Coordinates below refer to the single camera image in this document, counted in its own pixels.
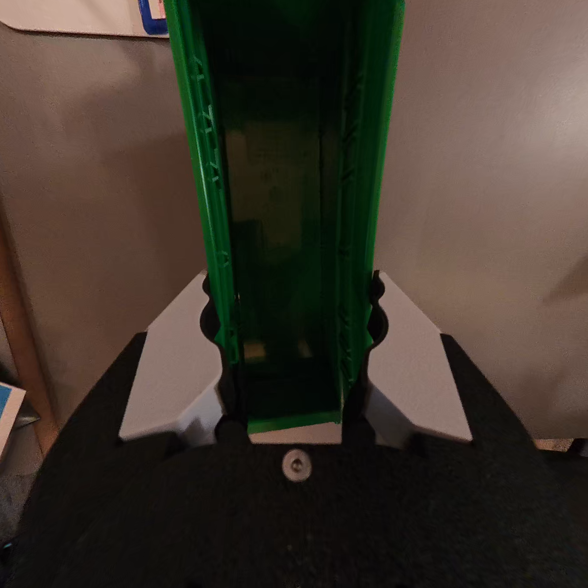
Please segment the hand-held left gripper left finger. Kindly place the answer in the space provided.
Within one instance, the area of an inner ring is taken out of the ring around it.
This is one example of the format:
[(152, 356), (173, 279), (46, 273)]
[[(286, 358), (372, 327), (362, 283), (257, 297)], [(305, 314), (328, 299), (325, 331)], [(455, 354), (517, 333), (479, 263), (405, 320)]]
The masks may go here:
[(124, 442), (173, 433), (187, 446), (217, 442), (227, 414), (224, 350), (209, 276), (199, 272), (150, 324), (121, 421)]

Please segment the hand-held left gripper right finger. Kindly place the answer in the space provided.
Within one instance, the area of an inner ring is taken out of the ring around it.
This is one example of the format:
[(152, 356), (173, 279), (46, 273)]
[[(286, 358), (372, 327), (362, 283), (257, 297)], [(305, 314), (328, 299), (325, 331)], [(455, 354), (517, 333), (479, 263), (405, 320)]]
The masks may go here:
[(401, 449), (417, 435), (470, 444), (440, 329), (381, 270), (369, 301), (372, 342), (343, 407), (342, 444)]

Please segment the green plastic bin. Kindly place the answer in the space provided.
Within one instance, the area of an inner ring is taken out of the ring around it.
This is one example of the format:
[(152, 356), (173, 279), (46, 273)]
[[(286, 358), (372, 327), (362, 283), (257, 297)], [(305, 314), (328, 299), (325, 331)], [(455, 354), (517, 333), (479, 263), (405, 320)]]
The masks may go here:
[(165, 1), (226, 412), (250, 434), (351, 412), (404, 1)]

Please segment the blue and white booklet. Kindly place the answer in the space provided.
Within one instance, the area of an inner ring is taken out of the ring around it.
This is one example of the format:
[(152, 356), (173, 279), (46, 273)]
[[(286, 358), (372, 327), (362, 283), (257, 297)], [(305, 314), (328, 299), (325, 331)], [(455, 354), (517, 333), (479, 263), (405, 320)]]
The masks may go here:
[(1, 382), (1, 460), (25, 396), (25, 390)]

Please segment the small blue box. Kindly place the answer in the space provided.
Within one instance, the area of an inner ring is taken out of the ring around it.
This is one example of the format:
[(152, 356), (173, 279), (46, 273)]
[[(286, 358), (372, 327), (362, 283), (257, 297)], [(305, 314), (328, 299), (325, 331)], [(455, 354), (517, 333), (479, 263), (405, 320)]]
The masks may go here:
[(148, 36), (168, 36), (164, 1), (137, 1), (143, 30)]

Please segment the white stand base board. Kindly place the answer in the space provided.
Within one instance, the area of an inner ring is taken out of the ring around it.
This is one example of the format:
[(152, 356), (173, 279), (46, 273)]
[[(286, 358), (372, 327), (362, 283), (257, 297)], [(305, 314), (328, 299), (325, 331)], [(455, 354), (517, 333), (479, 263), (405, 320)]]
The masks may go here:
[(137, 1), (1, 1), (1, 22), (25, 32), (153, 37)]

